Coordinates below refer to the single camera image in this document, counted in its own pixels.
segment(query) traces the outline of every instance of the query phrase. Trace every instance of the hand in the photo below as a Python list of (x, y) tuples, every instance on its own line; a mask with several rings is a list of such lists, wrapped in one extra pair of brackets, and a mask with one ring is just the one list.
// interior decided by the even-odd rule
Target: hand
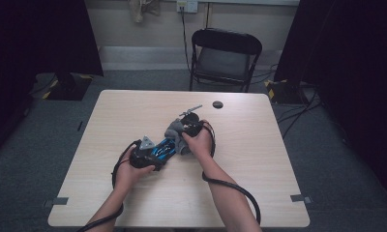
[(125, 156), (122, 158), (121, 161), (124, 161), (118, 168), (117, 175), (116, 175), (116, 182), (115, 182), (115, 189), (129, 189), (133, 185), (135, 185), (138, 180), (152, 172), (155, 169), (154, 165), (150, 165), (144, 168), (135, 168), (131, 166), (129, 159), (131, 152), (134, 150), (134, 148), (128, 150), (128, 152), (125, 154)]
[[(211, 129), (211, 126), (206, 120), (202, 120), (204, 122), (203, 127)], [(195, 137), (190, 137), (186, 133), (182, 133), (185, 141), (188, 143), (191, 152), (197, 157), (201, 158), (203, 156), (210, 157), (211, 149), (212, 149), (212, 135), (209, 133), (207, 129), (202, 128), (199, 134)]]

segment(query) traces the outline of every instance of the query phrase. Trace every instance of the chair backrest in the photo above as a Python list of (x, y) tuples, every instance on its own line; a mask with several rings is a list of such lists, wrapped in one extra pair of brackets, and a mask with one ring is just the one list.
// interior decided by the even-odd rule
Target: chair backrest
[(257, 56), (262, 51), (262, 43), (252, 35), (215, 28), (206, 28), (194, 32), (192, 43), (193, 50), (198, 45)]

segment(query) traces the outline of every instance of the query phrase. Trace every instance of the black chair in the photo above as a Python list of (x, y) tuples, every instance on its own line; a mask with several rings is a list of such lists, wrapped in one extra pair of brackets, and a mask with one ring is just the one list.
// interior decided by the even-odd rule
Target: black chair
[[(206, 28), (193, 33), (192, 44), (190, 91), (194, 78), (197, 82), (203, 78), (241, 86), (241, 91), (246, 86), (245, 92), (248, 92), (256, 61), (262, 51), (262, 44), (256, 37)], [(201, 50), (197, 57), (198, 47)]]

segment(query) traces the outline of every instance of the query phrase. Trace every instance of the wrist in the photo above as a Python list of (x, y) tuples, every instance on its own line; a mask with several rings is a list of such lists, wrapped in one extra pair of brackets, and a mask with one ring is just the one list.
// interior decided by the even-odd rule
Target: wrist
[(193, 153), (195, 155), (195, 157), (198, 159), (198, 160), (201, 160), (201, 159), (211, 159), (211, 152), (210, 151), (206, 151), (206, 150), (203, 150), (203, 151), (198, 151), (198, 152), (195, 152)]
[(214, 159), (211, 157), (211, 155), (208, 153), (202, 153), (195, 156), (196, 156), (196, 159), (199, 161), (199, 164), (202, 166), (202, 168), (209, 163), (215, 162)]
[(116, 195), (123, 195), (124, 198), (127, 195), (127, 193), (130, 191), (130, 189), (133, 187), (131, 184), (121, 184), (121, 185), (116, 185), (114, 190), (112, 191)]

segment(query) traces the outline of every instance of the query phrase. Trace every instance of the black round object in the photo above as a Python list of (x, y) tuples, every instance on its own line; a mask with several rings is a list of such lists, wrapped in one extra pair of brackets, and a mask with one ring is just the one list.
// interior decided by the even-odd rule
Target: black round object
[(195, 113), (187, 114), (183, 119), (181, 119), (181, 123), (183, 125), (189, 125), (189, 124), (198, 123), (198, 122), (199, 122), (199, 116), (197, 116), (197, 114)]
[(212, 105), (215, 107), (215, 108), (222, 108), (223, 107), (223, 103), (221, 101), (214, 101), (212, 103)]
[(203, 123), (197, 123), (197, 124), (192, 124), (189, 125), (186, 129), (184, 129), (184, 132), (189, 135), (190, 137), (195, 137), (197, 136), (200, 131), (202, 130), (202, 125)]

